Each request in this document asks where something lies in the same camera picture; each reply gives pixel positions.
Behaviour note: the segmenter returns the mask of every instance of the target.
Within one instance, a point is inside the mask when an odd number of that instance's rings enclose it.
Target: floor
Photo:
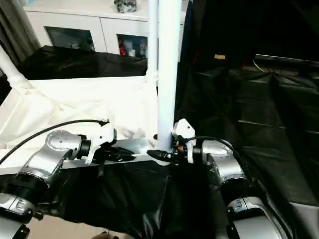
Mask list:
[[[42,221],[32,219],[27,227],[30,229],[28,239],[91,239],[107,231],[103,228],[95,228],[86,224],[70,223],[60,218],[50,216],[44,216]],[[132,237],[125,234],[109,233],[112,236],[118,236],[120,239],[132,239]]]

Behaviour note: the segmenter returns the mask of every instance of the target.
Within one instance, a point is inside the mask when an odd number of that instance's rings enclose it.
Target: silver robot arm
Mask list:
[[[175,124],[172,135],[175,137],[172,152],[149,150],[148,154],[158,160],[177,164],[187,160],[210,168],[228,208],[225,213],[229,218],[229,239],[289,238],[288,227],[258,197],[258,190],[245,176],[230,143],[213,137],[195,137],[195,130],[185,119]],[[196,140],[200,139],[204,141],[197,147]]]
[[[101,132],[105,132],[108,127],[108,124],[101,127]],[[64,130],[51,132],[42,149],[27,161],[0,193],[0,239],[28,237],[29,229],[25,224],[32,217],[41,218],[36,212],[37,204],[58,177],[65,160],[92,155],[98,149],[97,143],[110,143],[114,140],[115,130],[112,134],[96,135],[90,140]]]

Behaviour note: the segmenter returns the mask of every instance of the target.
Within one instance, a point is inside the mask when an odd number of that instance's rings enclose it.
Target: white cabinet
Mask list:
[[[179,48],[187,5],[183,0]],[[148,0],[138,0],[137,11],[131,13],[118,13],[114,0],[37,0],[23,8],[42,46],[119,54],[120,39],[135,48],[140,45],[136,56],[147,55]]]
[[[101,18],[102,29],[109,53],[120,54],[120,41],[130,39],[134,42],[134,38],[129,36],[142,37],[140,42],[147,44],[148,23],[145,21],[132,21],[123,19]],[[180,44],[183,36],[183,25],[180,26]]]
[[[107,52],[98,17],[32,11],[26,14],[42,46],[92,48],[97,52]]]

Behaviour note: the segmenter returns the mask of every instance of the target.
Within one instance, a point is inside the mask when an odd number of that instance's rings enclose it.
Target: black cable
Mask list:
[[[108,121],[102,121],[102,120],[96,120],[96,119],[79,119],[79,120],[73,120],[73,121],[68,121],[68,122],[64,122],[64,123],[59,123],[57,125],[51,126],[49,128],[46,128],[44,130],[41,130],[38,133],[35,133],[34,135],[30,136],[29,138],[26,138],[24,141],[22,141],[21,143],[17,144],[13,149],[11,149],[1,160],[0,160],[0,165],[11,155],[13,154],[17,149],[19,149],[22,145],[24,145],[25,143],[27,143],[28,141],[30,141],[31,139],[38,137],[39,135],[48,132],[52,129],[55,128],[59,128],[61,126],[65,126],[68,124],[73,124],[73,123],[83,123],[83,122],[93,122],[93,123],[98,123],[100,124],[100,126],[104,126],[107,123],[109,123]]]
[[[292,230],[292,235],[291,235],[285,222],[283,222],[283,220],[281,220],[280,216],[276,213],[276,211],[268,203],[266,204],[266,206],[267,206],[268,210],[271,211],[271,213],[274,215],[274,217],[276,218],[276,220],[278,221],[278,223],[280,224],[280,226],[284,230],[285,234],[287,235],[288,239],[297,239],[295,229],[291,228],[291,230]]]
[[[219,138],[216,138],[216,137],[211,137],[211,136],[196,136],[196,137],[192,137],[192,138],[187,138],[184,140],[185,143],[191,141],[191,140],[194,140],[194,139],[210,139],[210,140],[215,140],[215,141],[218,141],[218,142],[221,142],[222,144],[226,145],[227,147],[229,147],[234,153],[237,154],[237,156],[239,156],[239,159],[242,161],[239,153],[237,153],[237,151],[234,149],[233,146],[231,146],[229,143],[227,143],[226,141],[222,140],[222,139],[219,139]]]

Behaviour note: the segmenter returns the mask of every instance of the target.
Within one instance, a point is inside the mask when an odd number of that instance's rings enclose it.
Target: white pole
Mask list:
[[[159,0],[149,0],[148,74],[158,74]]]
[[[174,123],[181,0],[159,1],[158,149],[171,151]]]
[[[9,81],[12,88],[25,88],[30,89],[32,85],[29,81],[21,74],[10,57],[0,46],[0,69],[6,74],[7,80]]]

